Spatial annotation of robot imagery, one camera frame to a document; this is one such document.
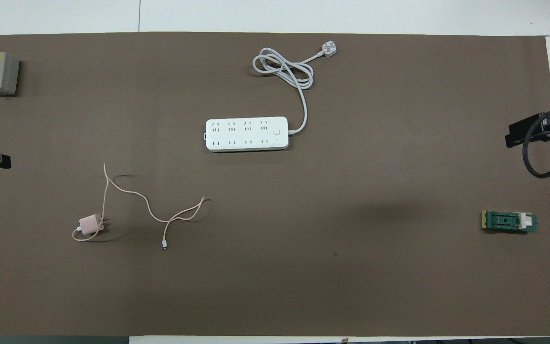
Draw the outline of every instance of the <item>green terminal block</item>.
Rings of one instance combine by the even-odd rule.
[[[536,215],[532,213],[509,213],[503,211],[483,211],[483,228],[506,231],[535,232]]]

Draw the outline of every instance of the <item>power strip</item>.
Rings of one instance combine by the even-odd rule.
[[[210,119],[205,123],[203,139],[212,152],[284,150],[288,147],[288,119],[282,116]]]

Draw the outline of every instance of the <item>white plug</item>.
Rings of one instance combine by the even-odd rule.
[[[101,214],[94,214],[85,218],[80,218],[80,225],[76,231],[81,231],[83,235],[91,235],[94,232],[103,230],[101,223]]]
[[[321,50],[324,52],[325,57],[330,57],[337,52],[337,46],[334,45],[333,41],[328,41],[321,46]]]

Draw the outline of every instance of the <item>brown surface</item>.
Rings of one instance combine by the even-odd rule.
[[[309,118],[276,152],[214,154],[205,120],[302,119],[256,77],[271,46],[312,62]],[[542,37],[265,33],[0,36],[20,59],[0,98],[0,334],[550,335],[550,179],[507,125],[550,109]],[[550,165],[550,144],[533,160]],[[175,223],[169,249],[143,201]],[[480,211],[531,211],[530,235]]]

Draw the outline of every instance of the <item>power outlet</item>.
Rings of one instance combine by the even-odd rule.
[[[205,123],[203,139],[212,152],[284,150],[288,147],[288,119],[282,116],[210,119]]]

